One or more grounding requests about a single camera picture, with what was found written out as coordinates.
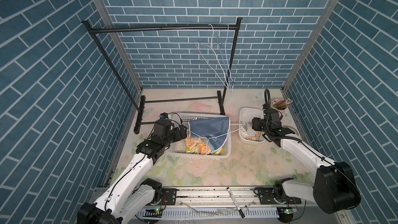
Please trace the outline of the light blue wire hanger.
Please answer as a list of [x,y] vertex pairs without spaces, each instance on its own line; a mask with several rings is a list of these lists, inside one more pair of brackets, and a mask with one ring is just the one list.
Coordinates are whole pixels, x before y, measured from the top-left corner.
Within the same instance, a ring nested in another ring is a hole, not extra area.
[[217,36],[217,43],[218,43],[218,49],[220,51],[221,57],[222,57],[222,63],[224,66],[224,70],[226,72],[225,79],[227,80],[227,88],[230,92],[233,92],[234,90],[234,85],[233,85],[233,79],[231,79],[231,69],[229,68],[230,65],[230,60],[229,60],[229,55],[227,52],[227,40],[229,36],[229,26],[227,26],[227,31],[226,31],[226,36],[225,38],[222,38],[221,36],[221,31],[219,32]]

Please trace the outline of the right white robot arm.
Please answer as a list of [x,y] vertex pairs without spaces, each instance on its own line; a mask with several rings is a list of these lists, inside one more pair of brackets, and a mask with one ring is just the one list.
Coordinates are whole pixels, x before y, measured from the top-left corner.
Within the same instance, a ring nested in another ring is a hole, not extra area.
[[251,127],[261,132],[267,141],[294,155],[315,177],[313,183],[293,178],[277,181],[274,185],[276,201],[298,198],[314,202],[327,214],[352,209],[361,203],[352,168],[346,162],[324,156],[300,140],[293,130],[283,127],[277,110],[265,109],[263,118],[252,118]]

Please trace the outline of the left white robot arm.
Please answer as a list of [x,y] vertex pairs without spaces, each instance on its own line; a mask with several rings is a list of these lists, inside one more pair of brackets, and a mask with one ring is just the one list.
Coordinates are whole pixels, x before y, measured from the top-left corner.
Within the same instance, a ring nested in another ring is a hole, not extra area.
[[158,203],[162,184],[142,181],[172,143],[187,138],[182,121],[159,119],[149,136],[138,144],[136,153],[118,179],[93,203],[84,203],[77,213],[79,224],[128,223],[144,206]]

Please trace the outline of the orange bunny towel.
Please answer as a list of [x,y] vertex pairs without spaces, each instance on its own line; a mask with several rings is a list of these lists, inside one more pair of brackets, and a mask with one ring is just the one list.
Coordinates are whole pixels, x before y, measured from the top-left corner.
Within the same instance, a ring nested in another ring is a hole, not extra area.
[[203,138],[187,137],[183,140],[187,153],[207,155],[211,153],[209,144]]

